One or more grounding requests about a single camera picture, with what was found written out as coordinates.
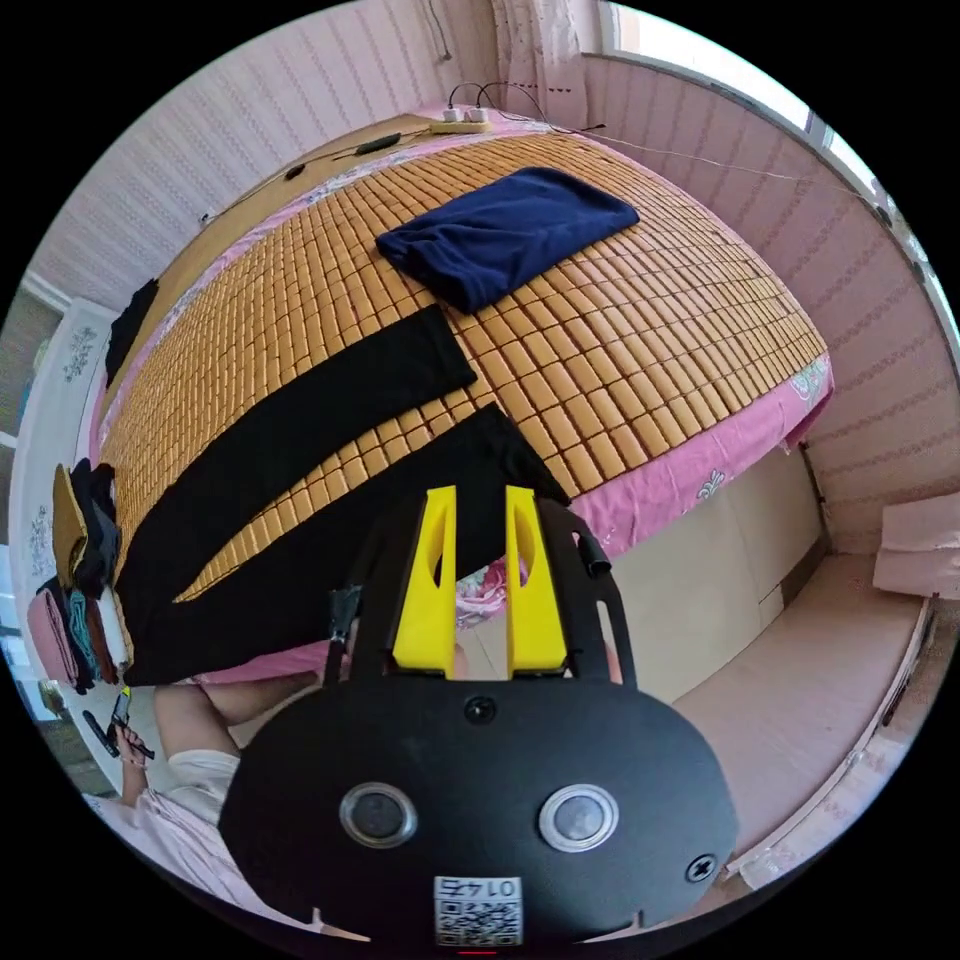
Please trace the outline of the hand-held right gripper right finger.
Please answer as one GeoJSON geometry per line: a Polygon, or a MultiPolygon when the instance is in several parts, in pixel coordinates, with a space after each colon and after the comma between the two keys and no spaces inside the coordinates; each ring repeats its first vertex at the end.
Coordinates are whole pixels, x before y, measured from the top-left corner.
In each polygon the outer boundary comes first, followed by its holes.
{"type": "Polygon", "coordinates": [[[505,509],[508,676],[561,675],[567,645],[533,491],[507,487],[505,509]]]}

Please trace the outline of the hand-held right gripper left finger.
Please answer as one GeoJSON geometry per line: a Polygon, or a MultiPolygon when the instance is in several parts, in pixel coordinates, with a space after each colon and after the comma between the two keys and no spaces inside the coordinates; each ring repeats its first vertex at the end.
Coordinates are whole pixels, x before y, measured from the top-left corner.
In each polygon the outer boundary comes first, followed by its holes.
{"type": "Polygon", "coordinates": [[[428,490],[414,516],[393,637],[392,658],[401,671],[454,671],[456,538],[456,488],[428,490]]]}

